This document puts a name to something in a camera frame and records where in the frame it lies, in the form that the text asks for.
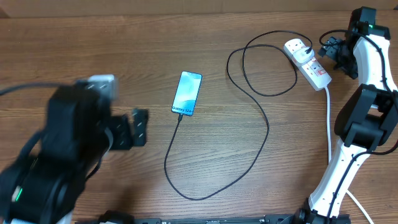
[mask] wooden table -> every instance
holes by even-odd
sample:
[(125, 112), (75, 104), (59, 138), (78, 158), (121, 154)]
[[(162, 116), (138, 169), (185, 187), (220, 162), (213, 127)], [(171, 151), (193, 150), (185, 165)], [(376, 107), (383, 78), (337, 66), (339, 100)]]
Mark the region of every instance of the wooden table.
[[(377, 23), (391, 31), (389, 58), (398, 82), (397, 11), (378, 11)], [(94, 218), (107, 210), (136, 217), (256, 217), (294, 213), (316, 188), (326, 169), (326, 98), (301, 73), (297, 85), (277, 97), (255, 95), (270, 122), (269, 138), (250, 173), (224, 192), (204, 201), (185, 200), (167, 182), (164, 156), (177, 123), (170, 112), (181, 71), (203, 74), (193, 117), (184, 117), (169, 156), (175, 186), (190, 197), (206, 196), (240, 176), (251, 164), (266, 134), (259, 109), (228, 80), (229, 53), (270, 30), (295, 30), (318, 38), (345, 29), (350, 12), (213, 14), (185, 16), (109, 16), (0, 20), (1, 87), (26, 82), (73, 83), (94, 74), (115, 74), (120, 97), (115, 114), (148, 108), (148, 143), (128, 152), (112, 152), (87, 183), (74, 220)], [(273, 34), (255, 43), (278, 45), (290, 34)], [(275, 49), (251, 49), (246, 70), (254, 87), (277, 93), (294, 81), (292, 67)], [(334, 63), (320, 59), (332, 76), (332, 127), (337, 113), (358, 81)], [(241, 54), (231, 59), (231, 75), (248, 90), (241, 73)], [(12, 163), (20, 148), (44, 124), (53, 89), (18, 91), (0, 99), (0, 169)], [(385, 146), (395, 143), (394, 132)], [(350, 191), (376, 223), (398, 219), (398, 153), (370, 157)], [(353, 223), (367, 223), (346, 197), (341, 213)]]

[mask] green led indicator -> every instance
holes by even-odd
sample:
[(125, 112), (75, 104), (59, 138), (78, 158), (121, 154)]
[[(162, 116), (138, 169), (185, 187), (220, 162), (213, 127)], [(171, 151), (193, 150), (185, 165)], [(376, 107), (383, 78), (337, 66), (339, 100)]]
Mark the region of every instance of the green led indicator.
[(18, 196), (17, 196), (17, 198), (15, 199), (16, 202), (18, 201), (19, 197), (21, 196), (21, 193), (22, 193), (22, 189), (19, 191)]

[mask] power strip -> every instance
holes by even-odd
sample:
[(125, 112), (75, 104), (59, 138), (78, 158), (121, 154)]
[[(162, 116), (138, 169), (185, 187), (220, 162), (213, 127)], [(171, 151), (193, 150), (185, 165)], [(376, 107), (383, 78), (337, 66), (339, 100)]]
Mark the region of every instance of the power strip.
[(292, 39), (284, 45), (287, 55), (293, 60), (311, 86), (318, 91), (326, 87), (331, 82), (331, 78), (314, 57), (313, 50), (309, 54), (306, 53), (308, 49), (309, 47), (306, 47), (300, 39)]

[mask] smartphone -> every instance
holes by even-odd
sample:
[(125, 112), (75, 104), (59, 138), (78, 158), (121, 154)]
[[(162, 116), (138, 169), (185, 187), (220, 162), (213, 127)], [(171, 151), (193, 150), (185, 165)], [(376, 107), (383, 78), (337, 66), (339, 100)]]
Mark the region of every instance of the smartphone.
[(182, 72), (172, 106), (172, 112), (193, 115), (197, 102), (201, 75), (193, 72)]

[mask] beige wall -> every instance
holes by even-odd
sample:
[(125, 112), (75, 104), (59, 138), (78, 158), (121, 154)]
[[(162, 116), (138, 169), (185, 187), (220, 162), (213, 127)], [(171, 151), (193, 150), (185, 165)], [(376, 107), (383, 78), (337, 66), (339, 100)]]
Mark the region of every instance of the beige wall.
[(396, 0), (0, 0), (0, 17), (393, 9)]

